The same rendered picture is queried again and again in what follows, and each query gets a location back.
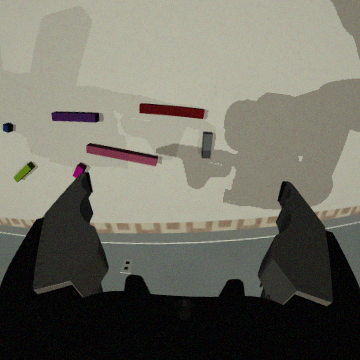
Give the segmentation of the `lime green rectangular bar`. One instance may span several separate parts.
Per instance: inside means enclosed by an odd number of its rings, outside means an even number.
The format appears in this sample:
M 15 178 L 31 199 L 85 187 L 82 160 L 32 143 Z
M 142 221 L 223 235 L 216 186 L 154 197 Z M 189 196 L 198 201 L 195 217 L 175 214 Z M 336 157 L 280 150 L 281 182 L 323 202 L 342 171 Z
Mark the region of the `lime green rectangular bar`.
M 35 165 L 31 162 L 26 164 L 13 178 L 16 182 L 19 182 L 23 177 L 25 177 L 33 168 Z

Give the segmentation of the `small magenta block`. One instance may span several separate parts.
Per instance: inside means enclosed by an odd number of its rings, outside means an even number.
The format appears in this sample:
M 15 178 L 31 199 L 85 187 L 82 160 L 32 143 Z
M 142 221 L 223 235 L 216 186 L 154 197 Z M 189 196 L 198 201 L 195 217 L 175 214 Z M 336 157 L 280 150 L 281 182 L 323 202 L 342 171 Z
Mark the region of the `small magenta block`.
M 87 166 L 84 165 L 83 163 L 79 163 L 79 164 L 77 165 L 75 171 L 74 171 L 73 176 L 74 176 L 75 178 L 77 178 L 82 172 L 85 171 L 86 167 L 87 167 Z

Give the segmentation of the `grey rod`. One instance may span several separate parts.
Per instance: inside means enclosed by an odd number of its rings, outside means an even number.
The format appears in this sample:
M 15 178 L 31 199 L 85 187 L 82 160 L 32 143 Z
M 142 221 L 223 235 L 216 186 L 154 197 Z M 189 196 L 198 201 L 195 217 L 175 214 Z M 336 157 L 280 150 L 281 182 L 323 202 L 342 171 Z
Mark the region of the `grey rod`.
M 212 132 L 203 132 L 203 141 L 202 141 L 202 158 L 211 158 L 211 149 L 212 149 Z

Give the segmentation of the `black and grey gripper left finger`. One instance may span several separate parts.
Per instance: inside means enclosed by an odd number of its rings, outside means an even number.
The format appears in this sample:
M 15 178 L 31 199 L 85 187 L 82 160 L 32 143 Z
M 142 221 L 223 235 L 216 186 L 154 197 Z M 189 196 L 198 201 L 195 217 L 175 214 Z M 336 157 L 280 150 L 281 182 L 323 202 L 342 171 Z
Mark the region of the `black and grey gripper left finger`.
M 103 292 L 109 266 L 90 225 L 91 193 L 89 172 L 82 172 L 36 219 L 7 268 L 0 285 L 0 360 L 25 360 L 54 315 Z

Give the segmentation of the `small blue cube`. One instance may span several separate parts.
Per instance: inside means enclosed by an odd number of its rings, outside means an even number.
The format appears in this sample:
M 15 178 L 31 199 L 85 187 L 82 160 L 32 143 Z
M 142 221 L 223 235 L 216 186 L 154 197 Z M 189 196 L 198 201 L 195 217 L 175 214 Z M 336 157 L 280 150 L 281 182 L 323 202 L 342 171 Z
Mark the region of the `small blue cube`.
M 3 131 L 9 133 L 13 131 L 13 124 L 11 123 L 5 123 L 3 124 Z

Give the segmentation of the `dark purple rod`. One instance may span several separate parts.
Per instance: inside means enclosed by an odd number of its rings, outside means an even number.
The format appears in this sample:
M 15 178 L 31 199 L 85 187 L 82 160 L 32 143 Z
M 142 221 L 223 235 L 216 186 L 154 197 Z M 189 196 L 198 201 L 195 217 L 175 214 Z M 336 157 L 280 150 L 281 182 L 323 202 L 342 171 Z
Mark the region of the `dark purple rod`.
M 99 121 L 99 113 L 93 112 L 52 112 L 52 121 L 93 122 Z

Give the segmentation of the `dark red rod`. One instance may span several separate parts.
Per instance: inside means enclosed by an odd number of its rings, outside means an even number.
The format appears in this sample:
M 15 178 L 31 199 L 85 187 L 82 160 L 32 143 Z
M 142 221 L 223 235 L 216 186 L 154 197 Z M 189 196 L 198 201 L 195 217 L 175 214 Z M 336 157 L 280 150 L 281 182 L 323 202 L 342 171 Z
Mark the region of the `dark red rod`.
M 139 113 L 203 119 L 204 109 L 141 103 Z

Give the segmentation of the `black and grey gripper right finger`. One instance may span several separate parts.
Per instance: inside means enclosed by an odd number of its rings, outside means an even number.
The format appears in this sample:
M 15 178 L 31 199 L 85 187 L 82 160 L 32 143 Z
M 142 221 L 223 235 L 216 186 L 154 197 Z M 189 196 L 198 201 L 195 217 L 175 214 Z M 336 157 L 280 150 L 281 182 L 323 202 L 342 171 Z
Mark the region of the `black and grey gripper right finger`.
M 360 287 L 334 234 L 288 181 L 278 200 L 279 233 L 258 278 L 261 296 L 302 316 L 334 360 L 360 360 Z

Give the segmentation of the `pink rod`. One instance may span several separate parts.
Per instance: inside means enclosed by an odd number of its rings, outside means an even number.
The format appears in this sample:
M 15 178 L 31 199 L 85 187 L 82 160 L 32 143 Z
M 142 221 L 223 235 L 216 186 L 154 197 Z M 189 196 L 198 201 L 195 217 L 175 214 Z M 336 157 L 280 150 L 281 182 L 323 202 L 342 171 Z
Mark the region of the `pink rod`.
M 86 153 L 156 166 L 158 156 L 89 143 Z

